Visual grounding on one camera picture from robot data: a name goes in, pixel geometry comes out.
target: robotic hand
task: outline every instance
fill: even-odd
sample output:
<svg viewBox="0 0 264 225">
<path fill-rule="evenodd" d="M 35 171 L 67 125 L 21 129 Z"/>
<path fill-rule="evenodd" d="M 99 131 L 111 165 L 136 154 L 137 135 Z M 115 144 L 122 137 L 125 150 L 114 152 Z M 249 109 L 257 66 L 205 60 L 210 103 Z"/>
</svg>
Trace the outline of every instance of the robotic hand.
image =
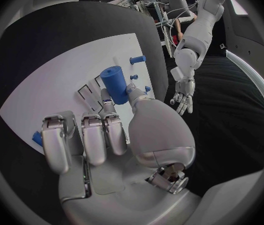
<svg viewBox="0 0 264 225">
<path fill-rule="evenodd" d="M 225 0 L 199 0 L 198 15 L 186 29 L 183 39 L 178 44 L 174 58 L 177 67 L 170 72 L 176 81 L 175 94 L 170 104 L 179 103 L 177 113 L 181 116 L 187 110 L 193 112 L 193 96 L 195 92 L 195 70 L 198 69 L 212 41 L 214 24 L 222 17 Z"/>
</svg>

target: white board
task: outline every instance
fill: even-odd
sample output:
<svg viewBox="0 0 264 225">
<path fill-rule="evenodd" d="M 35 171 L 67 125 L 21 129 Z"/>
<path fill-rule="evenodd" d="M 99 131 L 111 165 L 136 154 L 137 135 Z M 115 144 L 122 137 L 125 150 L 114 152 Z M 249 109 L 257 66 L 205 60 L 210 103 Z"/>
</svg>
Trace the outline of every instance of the white board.
<svg viewBox="0 0 264 225">
<path fill-rule="evenodd" d="M 48 61 L 31 73 L 7 98 L 0 116 L 28 145 L 44 154 L 43 148 L 32 140 L 41 131 L 43 118 L 53 113 L 72 111 L 81 134 L 81 117 L 90 107 L 79 95 L 85 84 L 91 87 L 94 78 L 111 66 L 121 66 L 127 85 L 135 83 L 141 90 L 151 87 L 147 94 L 155 98 L 145 62 L 130 64 L 130 58 L 142 53 L 135 33 L 106 37 L 75 47 Z M 130 80 L 130 75 L 138 75 Z M 133 118 L 130 104 L 115 106 L 129 138 L 128 126 Z"/>
</svg>

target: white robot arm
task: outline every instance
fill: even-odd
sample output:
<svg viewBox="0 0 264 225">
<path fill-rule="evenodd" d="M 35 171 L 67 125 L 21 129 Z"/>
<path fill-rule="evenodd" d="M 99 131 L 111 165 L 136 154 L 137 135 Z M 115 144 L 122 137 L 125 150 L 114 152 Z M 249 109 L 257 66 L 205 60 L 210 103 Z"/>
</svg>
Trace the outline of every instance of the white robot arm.
<svg viewBox="0 0 264 225">
<path fill-rule="evenodd" d="M 225 0 L 199 0 L 197 19 L 185 31 L 178 44 L 174 58 L 177 67 L 170 72 L 176 81 L 175 95 L 170 104 L 179 103 L 177 112 L 193 112 L 193 96 L 195 92 L 195 70 L 198 69 L 212 41 L 214 24 L 224 13 Z"/>
</svg>

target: black floor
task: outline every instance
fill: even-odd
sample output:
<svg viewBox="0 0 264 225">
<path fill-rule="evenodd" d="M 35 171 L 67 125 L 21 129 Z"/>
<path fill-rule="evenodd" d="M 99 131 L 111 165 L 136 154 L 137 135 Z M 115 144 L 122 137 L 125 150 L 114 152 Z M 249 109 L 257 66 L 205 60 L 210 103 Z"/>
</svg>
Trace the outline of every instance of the black floor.
<svg viewBox="0 0 264 225">
<path fill-rule="evenodd" d="M 164 102 L 171 106 L 175 60 L 166 58 L 166 67 L 169 87 Z M 264 167 L 264 99 L 226 57 L 206 57 L 194 78 L 193 113 L 182 116 L 196 142 L 195 162 L 186 173 L 188 188 L 203 196 L 214 185 Z"/>
</svg>

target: person's arm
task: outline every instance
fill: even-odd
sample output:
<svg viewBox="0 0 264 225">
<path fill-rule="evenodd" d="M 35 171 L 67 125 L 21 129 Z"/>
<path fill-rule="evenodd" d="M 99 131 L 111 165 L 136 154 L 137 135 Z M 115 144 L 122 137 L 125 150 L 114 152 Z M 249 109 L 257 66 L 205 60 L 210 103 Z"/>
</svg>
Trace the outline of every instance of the person's arm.
<svg viewBox="0 0 264 225">
<path fill-rule="evenodd" d="M 178 32 L 178 39 L 179 39 L 179 41 L 181 41 L 182 38 L 183 38 L 183 33 L 181 32 L 181 26 L 180 26 L 180 21 L 179 21 L 179 19 L 176 19 L 176 20 L 174 21 L 174 24 L 175 24 L 175 27 L 176 27 L 177 32 Z"/>
</svg>

